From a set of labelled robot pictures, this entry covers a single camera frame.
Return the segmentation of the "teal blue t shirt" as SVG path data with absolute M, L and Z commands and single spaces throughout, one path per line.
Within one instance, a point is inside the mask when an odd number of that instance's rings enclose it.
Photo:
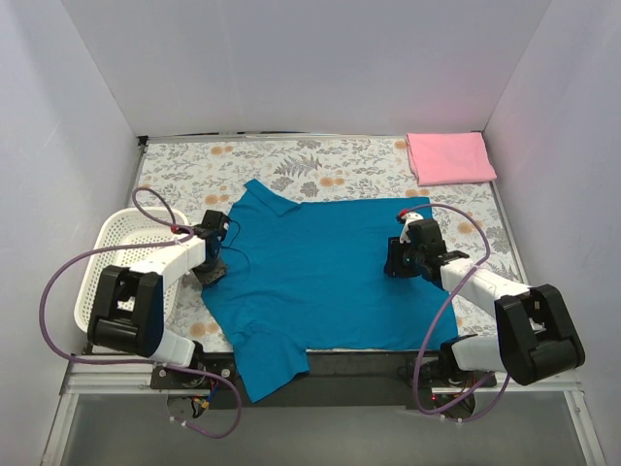
M 309 350 L 435 350 L 457 336 L 443 290 L 383 273 L 396 215 L 417 205 L 427 200 L 295 203 L 246 184 L 227 273 L 202 298 L 252 402 L 306 373 Z

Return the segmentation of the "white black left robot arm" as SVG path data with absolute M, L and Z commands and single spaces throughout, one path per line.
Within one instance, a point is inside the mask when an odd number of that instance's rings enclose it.
M 130 266 L 106 267 L 99 278 L 87 326 L 88 341 L 173 366 L 173 376 L 187 388 L 207 375 L 196 344 L 165 328 L 167 289 L 191 273 L 206 287 L 227 271 L 221 258 L 230 218 L 207 210 L 191 227 L 193 236 L 161 247 Z

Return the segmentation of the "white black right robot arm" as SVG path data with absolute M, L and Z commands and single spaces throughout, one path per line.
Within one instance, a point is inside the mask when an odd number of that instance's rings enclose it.
M 447 249 L 438 223 L 416 213 L 398 217 L 403 229 L 388 241 L 384 272 L 420 277 L 494 317 L 493 337 L 456 337 L 441 344 L 439 372 L 461 385 L 474 372 L 504 372 L 529 385 L 582 366 L 584 347 L 560 290 L 528 286 L 488 271 Z

